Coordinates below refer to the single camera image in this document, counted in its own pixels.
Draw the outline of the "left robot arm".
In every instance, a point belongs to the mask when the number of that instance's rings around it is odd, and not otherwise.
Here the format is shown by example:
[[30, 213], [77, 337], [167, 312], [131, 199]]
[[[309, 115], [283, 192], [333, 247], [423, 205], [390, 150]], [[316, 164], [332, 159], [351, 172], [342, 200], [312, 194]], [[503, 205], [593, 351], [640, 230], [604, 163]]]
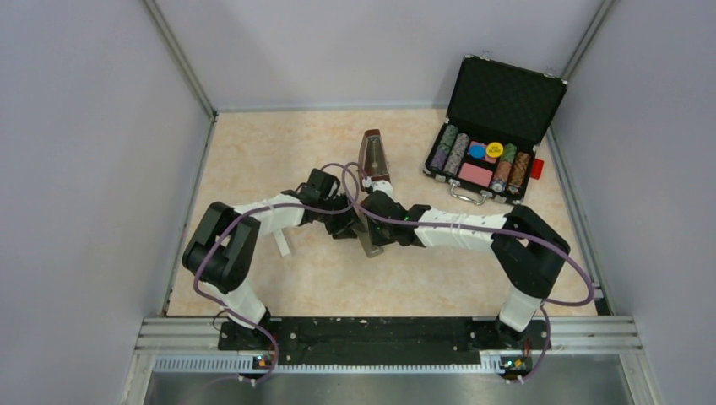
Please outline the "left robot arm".
[[261, 202], [232, 207], [213, 202], [182, 255], [193, 274], [195, 293], [225, 311], [249, 348], [261, 348], [271, 335], [268, 307], [247, 276], [256, 244], [266, 235], [318, 222], [335, 240], [355, 239], [364, 230], [339, 179], [314, 169], [295, 190]]

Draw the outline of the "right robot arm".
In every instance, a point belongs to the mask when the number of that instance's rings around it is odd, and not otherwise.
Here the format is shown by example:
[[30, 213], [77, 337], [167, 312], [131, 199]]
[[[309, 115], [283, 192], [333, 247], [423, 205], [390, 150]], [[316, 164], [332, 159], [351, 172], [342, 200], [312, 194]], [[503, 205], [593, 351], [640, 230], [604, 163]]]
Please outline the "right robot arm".
[[377, 245], [490, 251], [512, 285], [495, 325], [497, 341], [507, 348], [516, 348], [529, 337], [529, 323], [551, 294], [571, 251], [526, 206], [515, 206], [504, 214], [449, 213], [424, 204], [406, 209], [386, 192], [372, 192], [361, 209]]

